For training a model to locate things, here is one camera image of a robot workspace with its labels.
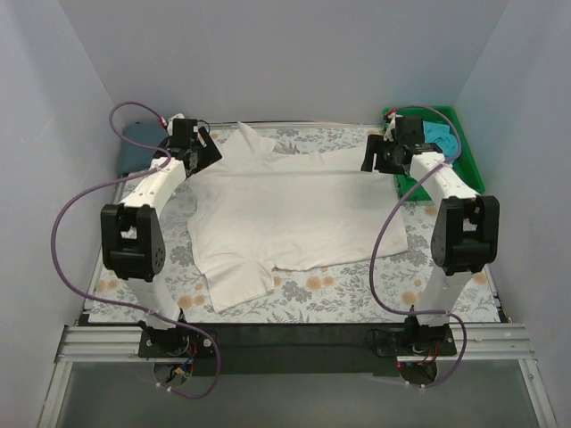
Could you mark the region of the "white t shirt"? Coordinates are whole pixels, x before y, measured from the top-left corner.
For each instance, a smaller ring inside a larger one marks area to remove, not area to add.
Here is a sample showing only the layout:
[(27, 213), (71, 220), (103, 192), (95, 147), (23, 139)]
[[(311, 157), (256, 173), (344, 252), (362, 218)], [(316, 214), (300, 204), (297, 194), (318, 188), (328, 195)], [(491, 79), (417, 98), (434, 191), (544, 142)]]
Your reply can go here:
[(277, 269), (307, 271), (408, 249), (393, 178), (360, 170), (365, 145), (282, 154), (240, 124), (222, 159), (190, 177), (194, 264), (223, 311), (274, 287)]

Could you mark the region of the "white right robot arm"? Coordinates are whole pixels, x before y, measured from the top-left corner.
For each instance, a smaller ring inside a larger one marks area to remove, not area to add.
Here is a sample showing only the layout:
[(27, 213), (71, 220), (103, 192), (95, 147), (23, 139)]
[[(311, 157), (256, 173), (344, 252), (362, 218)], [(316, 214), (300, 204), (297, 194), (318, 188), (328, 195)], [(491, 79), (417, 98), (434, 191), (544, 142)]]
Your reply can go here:
[(417, 306), (405, 313), (418, 323), (404, 331), (404, 345), (420, 355), (434, 347), (432, 327), (450, 321), (473, 275), (496, 259), (500, 204), (459, 177), (440, 147), (426, 140), (420, 117), (394, 113), (388, 119), (383, 136), (368, 138), (360, 169), (411, 177), (416, 184), (402, 199), (422, 187), (436, 207), (430, 243), (433, 271)]

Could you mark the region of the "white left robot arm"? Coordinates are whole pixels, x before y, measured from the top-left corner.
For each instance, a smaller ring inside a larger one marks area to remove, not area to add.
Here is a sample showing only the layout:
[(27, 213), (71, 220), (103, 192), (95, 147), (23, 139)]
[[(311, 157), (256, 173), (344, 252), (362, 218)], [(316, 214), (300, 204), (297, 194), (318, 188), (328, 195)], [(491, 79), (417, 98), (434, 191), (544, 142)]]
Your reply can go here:
[(202, 120), (177, 116), (146, 176), (131, 193), (101, 211), (103, 264), (133, 292), (143, 312), (142, 326), (162, 330), (159, 345), (178, 357), (190, 344), (188, 332), (165, 320), (180, 320), (180, 308), (164, 281), (167, 251), (159, 217), (171, 195), (192, 175), (220, 161), (222, 155)]

